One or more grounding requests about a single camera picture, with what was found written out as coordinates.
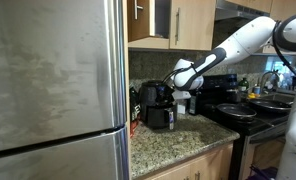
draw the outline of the kitchen faucet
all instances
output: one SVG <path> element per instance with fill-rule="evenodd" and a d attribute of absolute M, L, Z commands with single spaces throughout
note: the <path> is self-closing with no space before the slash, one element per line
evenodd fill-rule
<path fill-rule="evenodd" d="M 278 82 L 280 81 L 278 70 L 268 71 L 268 72 L 264 73 L 262 75 L 262 77 L 261 77 L 261 82 L 260 82 L 260 90 L 261 90 L 261 92 L 263 92 L 263 88 L 265 87 L 265 83 L 266 83 L 265 82 L 265 76 L 267 74 L 274 74 L 274 75 L 276 75 L 276 77 L 277 77 L 277 86 L 278 86 Z"/>

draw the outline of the refrigerator door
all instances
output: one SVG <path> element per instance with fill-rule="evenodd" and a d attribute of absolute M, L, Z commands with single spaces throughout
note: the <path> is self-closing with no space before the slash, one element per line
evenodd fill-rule
<path fill-rule="evenodd" d="M 121 0 L 0 0 L 0 150 L 125 123 Z"/>
<path fill-rule="evenodd" d="M 0 180 L 128 180 L 125 128 L 0 159 Z"/>

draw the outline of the tile backsplash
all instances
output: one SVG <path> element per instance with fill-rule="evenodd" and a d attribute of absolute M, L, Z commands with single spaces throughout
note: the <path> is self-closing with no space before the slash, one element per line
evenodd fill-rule
<path fill-rule="evenodd" d="M 207 52 L 148 52 L 129 51 L 129 78 L 130 85 L 136 89 L 147 80 L 162 80 L 175 67 L 179 59 L 196 61 Z M 250 86 L 257 83 L 258 78 L 264 73 L 267 56 L 250 56 L 245 60 L 231 65 L 217 66 L 206 73 L 207 75 L 219 75 L 236 73 L 238 81 L 246 77 Z"/>

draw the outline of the range hood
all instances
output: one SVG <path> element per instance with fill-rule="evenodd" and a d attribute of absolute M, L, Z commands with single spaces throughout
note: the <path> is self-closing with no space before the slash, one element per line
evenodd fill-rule
<path fill-rule="evenodd" d="M 231 19 L 236 17 L 255 19 L 259 16 L 269 16 L 269 13 L 247 8 L 225 0 L 217 0 L 215 20 Z"/>

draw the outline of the frying pan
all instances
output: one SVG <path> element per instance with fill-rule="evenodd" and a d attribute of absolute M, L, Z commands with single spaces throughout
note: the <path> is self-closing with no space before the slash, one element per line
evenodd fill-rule
<path fill-rule="evenodd" d="M 274 113 L 288 113 L 291 109 L 291 105 L 289 104 L 269 99 L 250 99 L 249 104 L 258 110 Z"/>
<path fill-rule="evenodd" d="M 216 106 L 219 112 L 226 116 L 232 117 L 236 120 L 251 122 L 254 119 L 252 117 L 256 116 L 256 111 L 238 104 L 219 104 Z"/>

